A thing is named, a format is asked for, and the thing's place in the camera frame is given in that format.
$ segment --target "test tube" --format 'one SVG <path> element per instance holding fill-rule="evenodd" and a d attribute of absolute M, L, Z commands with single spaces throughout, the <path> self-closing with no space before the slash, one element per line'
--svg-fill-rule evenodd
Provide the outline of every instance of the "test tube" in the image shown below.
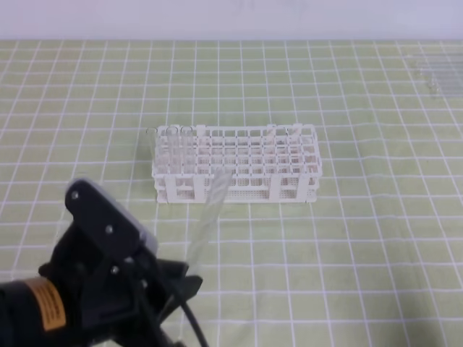
<path fill-rule="evenodd" d="M 158 130 L 156 128 L 147 128 L 146 136 L 148 137 L 148 143 L 150 145 L 151 158 L 153 161 L 153 168 L 158 171 L 157 160 L 159 160 L 156 144 L 158 140 Z"/>
<path fill-rule="evenodd" d="M 193 150 L 193 128 L 190 126 L 182 127 L 180 130 L 182 136 L 182 157 L 183 172 L 192 174 L 194 170 L 195 154 Z"/>
<path fill-rule="evenodd" d="M 166 130 L 167 147 L 169 148 L 169 173 L 180 173 L 179 130 L 171 125 Z"/>

